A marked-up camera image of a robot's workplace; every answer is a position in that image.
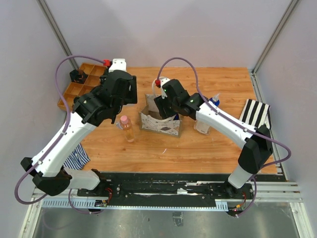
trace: white wall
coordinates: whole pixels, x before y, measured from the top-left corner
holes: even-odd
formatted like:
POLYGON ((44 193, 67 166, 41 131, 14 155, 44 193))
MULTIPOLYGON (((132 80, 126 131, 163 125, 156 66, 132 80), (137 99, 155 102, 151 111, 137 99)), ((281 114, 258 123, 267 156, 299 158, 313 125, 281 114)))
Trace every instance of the white wall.
MULTIPOLYGON (((20 161, 36 155, 63 123, 53 79, 65 55, 35 0, 2 2, 0 26, 0 236, 16 238, 27 210, 13 194, 20 161)), ((66 63, 62 90, 70 71, 66 63)), ((29 200, 33 189, 28 177, 21 197, 29 200)))
POLYGON ((252 68, 290 0, 47 2, 73 54, 126 58, 129 66, 181 56, 195 66, 252 68))
POLYGON ((293 155, 287 174, 301 190, 317 235, 317 1, 301 1, 259 73, 265 102, 272 105, 277 139, 293 155))

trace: wooden table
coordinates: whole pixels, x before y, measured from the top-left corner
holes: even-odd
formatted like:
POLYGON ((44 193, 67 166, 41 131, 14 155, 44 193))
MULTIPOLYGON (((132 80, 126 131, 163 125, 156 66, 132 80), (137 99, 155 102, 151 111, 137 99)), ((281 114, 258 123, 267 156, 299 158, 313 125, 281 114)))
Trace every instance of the wooden table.
MULTIPOLYGON (((159 68, 133 67, 127 71, 137 76, 138 104, 124 107, 117 120, 121 115, 131 118, 135 142, 125 141, 123 132, 110 124, 110 120, 105 120, 82 141, 91 159, 84 170, 231 173, 235 169, 241 149, 215 129, 209 136, 198 133, 193 129, 194 121, 191 118, 184 119, 180 138, 141 131, 138 112, 146 104, 144 94, 152 93, 151 84, 159 68)), ((246 68, 197 68, 197 72, 202 93, 212 97, 220 92, 220 108, 236 118, 239 118, 246 100, 255 99, 246 68)), ((189 94, 196 92, 191 68, 167 67, 162 76, 179 79, 189 94)), ((262 172, 276 173, 276 168, 269 166, 262 172)))

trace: metal floor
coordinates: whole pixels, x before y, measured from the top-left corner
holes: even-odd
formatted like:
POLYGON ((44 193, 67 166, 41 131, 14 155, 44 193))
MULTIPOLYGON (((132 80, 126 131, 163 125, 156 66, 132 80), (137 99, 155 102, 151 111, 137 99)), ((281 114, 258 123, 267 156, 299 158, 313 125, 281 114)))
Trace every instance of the metal floor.
POLYGON ((69 208, 42 209, 33 238, 298 238, 288 203, 255 203, 241 218, 225 212, 105 210, 83 215, 69 208))

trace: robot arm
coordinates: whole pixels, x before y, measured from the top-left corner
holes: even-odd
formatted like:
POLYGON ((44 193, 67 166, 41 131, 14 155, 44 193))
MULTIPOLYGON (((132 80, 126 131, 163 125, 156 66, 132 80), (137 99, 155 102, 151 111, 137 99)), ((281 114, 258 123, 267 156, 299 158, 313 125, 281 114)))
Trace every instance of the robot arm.
POLYGON ((33 158, 24 158, 22 167, 27 171, 63 133, 58 144, 47 154, 45 159, 30 173, 37 188, 55 196, 67 188, 102 189, 98 186, 105 179, 97 170, 77 171, 63 167, 63 163, 85 136, 92 132, 105 119, 113 124, 116 115, 126 104, 137 103, 136 77, 126 72, 124 59, 114 59, 111 67, 101 76, 101 84, 90 93, 74 100, 70 124, 65 133, 63 127, 33 158))
POLYGON ((242 149, 237 168, 229 176, 228 181, 225 182, 225 189, 229 194, 240 189, 251 176, 258 173, 273 153, 271 142, 252 135, 246 129, 239 128, 219 113, 225 114, 250 131, 270 137, 266 126, 254 128, 244 124, 209 102, 217 112, 212 111, 198 93, 190 96, 177 79, 164 78, 160 82, 162 95, 155 98, 155 103, 163 119, 181 114, 202 121, 228 136, 242 149))

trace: clear plastic bottle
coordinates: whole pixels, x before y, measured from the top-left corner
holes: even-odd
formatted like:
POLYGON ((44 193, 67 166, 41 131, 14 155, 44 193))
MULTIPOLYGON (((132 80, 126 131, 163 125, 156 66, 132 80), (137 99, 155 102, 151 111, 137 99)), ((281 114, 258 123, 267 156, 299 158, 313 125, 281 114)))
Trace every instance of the clear plastic bottle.
POLYGON ((134 141, 134 133, 131 120, 127 116, 120 117, 120 127, 124 131, 124 136, 128 142, 134 141))
MULTIPOLYGON (((213 96, 212 98, 209 99, 209 101, 212 102, 217 107, 220 104, 219 95, 220 95, 220 93, 216 94, 215 96, 213 96)), ((196 131, 200 132, 201 134, 204 134, 204 135, 209 135, 211 128, 212 127, 209 126, 208 124, 203 123, 203 122, 198 121, 198 120, 194 124, 194 129, 196 131)))

